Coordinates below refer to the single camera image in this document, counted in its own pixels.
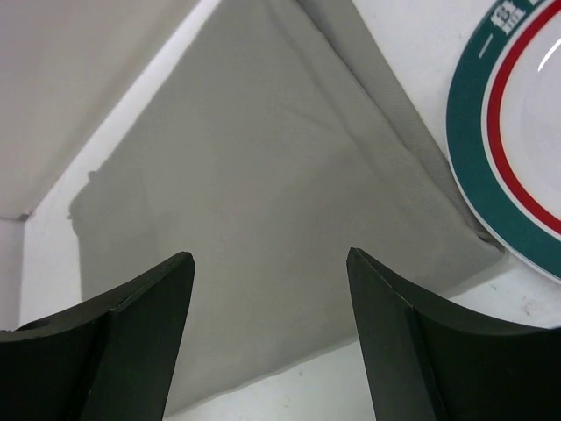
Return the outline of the grey cloth placemat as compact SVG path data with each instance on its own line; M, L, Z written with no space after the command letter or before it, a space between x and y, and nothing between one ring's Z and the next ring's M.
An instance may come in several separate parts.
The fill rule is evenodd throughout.
M351 1L222 1L70 205L91 298L188 251L167 414L356 333L360 248L441 292L501 259Z

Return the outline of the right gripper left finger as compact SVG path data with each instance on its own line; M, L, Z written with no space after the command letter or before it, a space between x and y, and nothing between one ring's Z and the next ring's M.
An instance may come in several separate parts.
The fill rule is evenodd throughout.
M1 333L3 420L161 420L195 277L181 252Z

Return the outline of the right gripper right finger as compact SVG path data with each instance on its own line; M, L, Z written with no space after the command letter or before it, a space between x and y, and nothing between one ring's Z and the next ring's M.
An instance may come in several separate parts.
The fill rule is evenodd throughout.
M559 419L559 329L469 310L358 248L346 267L377 419Z

